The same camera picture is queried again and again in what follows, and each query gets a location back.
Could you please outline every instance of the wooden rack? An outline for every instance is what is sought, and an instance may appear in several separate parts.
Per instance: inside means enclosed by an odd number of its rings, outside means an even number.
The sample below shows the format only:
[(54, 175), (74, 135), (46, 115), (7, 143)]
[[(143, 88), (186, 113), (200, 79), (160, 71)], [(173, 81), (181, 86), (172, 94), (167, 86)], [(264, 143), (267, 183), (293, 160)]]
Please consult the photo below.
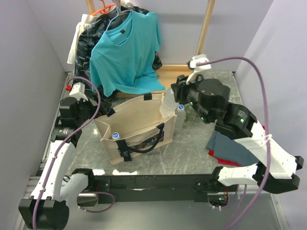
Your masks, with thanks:
[[(85, 0), (88, 11), (90, 14), (94, 13), (95, 5), (94, 0)], [(212, 15), (212, 11), (214, 8), (215, 0), (208, 0), (206, 14), (204, 16), (204, 21), (201, 28), (201, 35), (200, 39), (198, 41), (198, 45), (196, 48), (196, 55), (201, 54), (203, 44), (205, 42), (206, 34), (209, 28), (210, 19)], [(189, 75), (191, 73), (191, 70), (187, 67), (186, 64), (184, 65), (163, 65), (160, 69), (156, 71), (156, 73), (159, 75), (159, 81), (161, 84), (165, 86), (166, 89), (170, 87), (170, 84), (176, 82), (177, 76), (179, 75)], [(155, 91), (153, 93), (162, 93), (164, 91)], [(131, 94), (126, 93), (119, 93), (120, 97), (131, 97)]]

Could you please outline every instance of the red cloth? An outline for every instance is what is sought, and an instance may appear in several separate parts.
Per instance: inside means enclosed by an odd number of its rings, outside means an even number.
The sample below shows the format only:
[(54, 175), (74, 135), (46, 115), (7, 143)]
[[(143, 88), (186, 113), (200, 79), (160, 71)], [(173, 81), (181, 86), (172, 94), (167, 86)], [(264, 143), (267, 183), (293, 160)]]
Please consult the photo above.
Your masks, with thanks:
[(235, 163), (235, 162), (232, 162), (232, 161), (228, 161), (228, 160), (224, 160), (224, 159), (215, 157), (215, 156), (214, 156), (214, 151), (213, 151), (213, 150), (209, 150), (208, 154), (209, 154), (210, 156), (216, 158), (216, 159), (217, 159), (217, 162), (218, 162), (219, 164), (226, 164), (226, 165), (239, 166), (239, 167), (241, 166), (241, 165), (239, 165), (238, 163)]

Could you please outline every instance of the wooden base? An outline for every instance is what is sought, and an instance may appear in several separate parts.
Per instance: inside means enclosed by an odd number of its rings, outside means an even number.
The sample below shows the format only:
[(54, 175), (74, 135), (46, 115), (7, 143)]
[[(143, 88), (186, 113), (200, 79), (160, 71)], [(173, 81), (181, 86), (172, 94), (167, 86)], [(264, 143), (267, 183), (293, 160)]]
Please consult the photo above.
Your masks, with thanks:
[[(188, 68), (187, 65), (163, 65), (160, 69), (156, 71), (159, 75), (158, 80), (166, 89), (168, 89), (172, 83), (176, 83), (177, 77), (179, 75), (190, 75), (192, 71)], [(165, 91), (154, 91), (152, 93), (164, 93)], [(119, 92), (117, 97), (137, 97), (139, 94), (128, 94)]]

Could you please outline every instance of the wall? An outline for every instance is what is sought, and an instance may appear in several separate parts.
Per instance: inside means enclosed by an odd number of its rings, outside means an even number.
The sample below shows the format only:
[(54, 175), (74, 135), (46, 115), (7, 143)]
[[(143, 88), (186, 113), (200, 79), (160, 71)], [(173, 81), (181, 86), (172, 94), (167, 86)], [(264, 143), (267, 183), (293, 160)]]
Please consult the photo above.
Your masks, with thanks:
[[(307, 2), (275, 0), (246, 57), (260, 68), (269, 103), (273, 138), (290, 154), (307, 159)], [(260, 85), (254, 70), (240, 63), (236, 73), (243, 103), (263, 122)], [(292, 230), (306, 229), (306, 167), (298, 171), (299, 190), (282, 195)]]
[(25, 0), (0, 1), (0, 28), (0, 228), (10, 230), (42, 159), (65, 73)]
[[(157, 12), (163, 37), (160, 57), (164, 64), (184, 64), (196, 53), (207, 7), (205, 0), (131, 0), (135, 5)], [(53, 45), (65, 70), (76, 24), (88, 13), (85, 0), (27, 0)], [(94, 0), (96, 9), (101, 8)], [(210, 59), (244, 55), (272, 0), (217, 0), (203, 52)], [(214, 69), (235, 71), (229, 62)]]

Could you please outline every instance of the teal t-shirt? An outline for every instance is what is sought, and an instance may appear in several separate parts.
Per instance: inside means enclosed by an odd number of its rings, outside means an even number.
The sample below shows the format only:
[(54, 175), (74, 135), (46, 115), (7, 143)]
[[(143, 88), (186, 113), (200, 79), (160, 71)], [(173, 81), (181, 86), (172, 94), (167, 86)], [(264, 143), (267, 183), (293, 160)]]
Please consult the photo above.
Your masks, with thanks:
[(102, 34), (92, 50), (92, 83), (102, 85), (107, 97), (114, 90), (132, 94), (165, 90), (152, 68), (160, 44), (157, 15), (129, 12), (120, 26)]

